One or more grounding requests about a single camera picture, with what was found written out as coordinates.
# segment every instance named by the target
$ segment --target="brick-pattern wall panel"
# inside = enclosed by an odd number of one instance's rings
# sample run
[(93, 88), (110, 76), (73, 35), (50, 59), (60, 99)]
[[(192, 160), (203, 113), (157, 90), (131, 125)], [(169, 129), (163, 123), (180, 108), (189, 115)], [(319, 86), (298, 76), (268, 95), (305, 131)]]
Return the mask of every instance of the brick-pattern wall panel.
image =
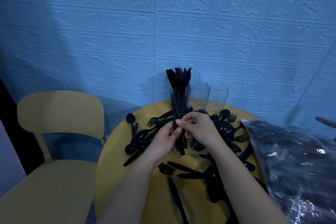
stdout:
[(335, 100), (324, 87), (334, 70), (320, 66), (336, 40), (336, 0), (0, 3), (0, 76), (16, 102), (38, 90), (87, 92), (113, 129), (127, 112), (167, 98), (165, 69), (175, 66), (224, 82), (227, 103), (273, 122), (304, 92), (316, 107)]

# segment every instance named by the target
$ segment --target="plastic bag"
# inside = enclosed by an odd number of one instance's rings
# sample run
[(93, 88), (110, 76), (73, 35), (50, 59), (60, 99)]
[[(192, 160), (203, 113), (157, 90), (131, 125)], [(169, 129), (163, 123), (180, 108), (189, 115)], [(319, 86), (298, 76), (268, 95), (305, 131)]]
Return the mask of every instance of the plastic bag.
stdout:
[(242, 120), (267, 190), (292, 223), (336, 223), (336, 143), (262, 120)]

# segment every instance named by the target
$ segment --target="yellow table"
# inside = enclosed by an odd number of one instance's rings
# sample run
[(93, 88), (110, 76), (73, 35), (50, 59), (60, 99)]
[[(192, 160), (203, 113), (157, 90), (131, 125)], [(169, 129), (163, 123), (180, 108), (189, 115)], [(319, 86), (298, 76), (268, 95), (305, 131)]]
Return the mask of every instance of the yellow table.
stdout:
[[(253, 119), (256, 116), (242, 111), (230, 105), (225, 105), (226, 109), (237, 114), (237, 119), (233, 123), (234, 127), (240, 124), (241, 119)], [(170, 101), (162, 101), (150, 104), (134, 112), (136, 122), (139, 123), (138, 131), (147, 127), (147, 122), (151, 117), (159, 117), (170, 110)], [(235, 136), (246, 133), (244, 128), (238, 130)], [(125, 153), (125, 146), (129, 144), (132, 138), (131, 125), (123, 120), (112, 132), (107, 140), (99, 157), (97, 165), (97, 175), (95, 184), (95, 209), (97, 217), (100, 218), (113, 198), (114, 190), (123, 180), (125, 174), (130, 169), (124, 167), (124, 162), (129, 158)], [(244, 143), (237, 143), (241, 149), (247, 147), (249, 140)], [(210, 165), (206, 159), (200, 158), (199, 154), (206, 154), (206, 150), (196, 152), (188, 147), (185, 156), (180, 156), (175, 150), (171, 152), (163, 163), (174, 161), (198, 171), (205, 171)], [(256, 166), (252, 172), (254, 176), (263, 181), (261, 170), (253, 154), (248, 158)], [(172, 176), (178, 189), (183, 207), (185, 209), (189, 223), (225, 223), (229, 216), (229, 210), (224, 201), (217, 204), (212, 203), (206, 193), (206, 186), (203, 180), (179, 179), (175, 172)], [(149, 184), (145, 207), (141, 217), (143, 224), (171, 224), (182, 223), (179, 210), (171, 197), (167, 176), (160, 173), (157, 168)]]

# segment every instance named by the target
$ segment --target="hand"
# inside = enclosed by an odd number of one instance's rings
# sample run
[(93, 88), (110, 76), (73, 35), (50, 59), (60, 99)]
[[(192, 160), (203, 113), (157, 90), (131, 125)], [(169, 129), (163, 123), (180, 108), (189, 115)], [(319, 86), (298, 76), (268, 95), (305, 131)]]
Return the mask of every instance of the hand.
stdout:
[(175, 122), (185, 129), (186, 136), (191, 133), (205, 147), (211, 146), (213, 142), (223, 141), (207, 114), (190, 112)]
[(182, 128), (180, 127), (174, 130), (173, 121), (168, 122), (160, 128), (143, 155), (152, 160), (154, 166), (157, 167), (175, 147), (174, 142), (180, 136), (181, 132)]

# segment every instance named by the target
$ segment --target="chair seat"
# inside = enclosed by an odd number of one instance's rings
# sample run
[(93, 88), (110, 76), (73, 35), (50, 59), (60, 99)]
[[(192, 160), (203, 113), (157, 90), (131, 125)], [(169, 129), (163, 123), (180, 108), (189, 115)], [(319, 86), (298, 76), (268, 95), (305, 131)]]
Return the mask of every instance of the chair seat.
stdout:
[(96, 163), (42, 165), (0, 198), (3, 224), (84, 224), (94, 196)]

